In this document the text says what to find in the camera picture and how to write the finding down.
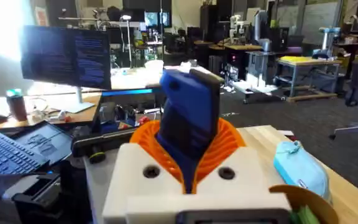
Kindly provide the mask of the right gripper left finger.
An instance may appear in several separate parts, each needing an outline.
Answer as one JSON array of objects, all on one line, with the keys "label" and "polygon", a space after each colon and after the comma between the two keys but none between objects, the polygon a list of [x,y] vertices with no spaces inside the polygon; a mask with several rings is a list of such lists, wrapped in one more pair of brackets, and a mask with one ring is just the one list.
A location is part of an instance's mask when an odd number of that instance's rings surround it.
[{"label": "right gripper left finger", "polygon": [[160,121],[148,121],[120,146],[103,207],[105,223],[175,223],[183,174],[158,143]]}]

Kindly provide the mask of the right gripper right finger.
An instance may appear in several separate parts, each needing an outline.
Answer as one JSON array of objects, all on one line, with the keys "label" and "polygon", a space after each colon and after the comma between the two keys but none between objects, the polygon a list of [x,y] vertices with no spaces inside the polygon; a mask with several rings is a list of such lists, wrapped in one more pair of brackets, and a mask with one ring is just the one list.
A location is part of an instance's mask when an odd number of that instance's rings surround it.
[{"label": "right gripper right finger", "polygon": [[269,191],[257,151],[222,118],[217,135],[196,167],[193,193],[238,201],[287,199],[283,193]]}]

